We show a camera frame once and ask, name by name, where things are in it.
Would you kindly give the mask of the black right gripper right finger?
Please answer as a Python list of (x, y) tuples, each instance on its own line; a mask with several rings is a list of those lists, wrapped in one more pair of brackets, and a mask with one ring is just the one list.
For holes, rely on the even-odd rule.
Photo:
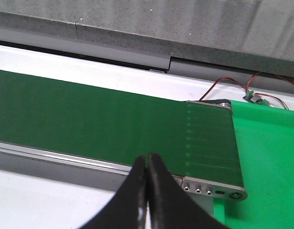
[(226, 229), (174, 180), (161, 156), (148, 155), (148, 201), (153, 229)]

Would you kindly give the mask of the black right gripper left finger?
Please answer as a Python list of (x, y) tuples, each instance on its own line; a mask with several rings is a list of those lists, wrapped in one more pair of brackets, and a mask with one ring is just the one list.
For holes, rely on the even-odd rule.
[(144, 229), (146, 226), (146, 159), (138, 156), (112, 199), (82, 229)]

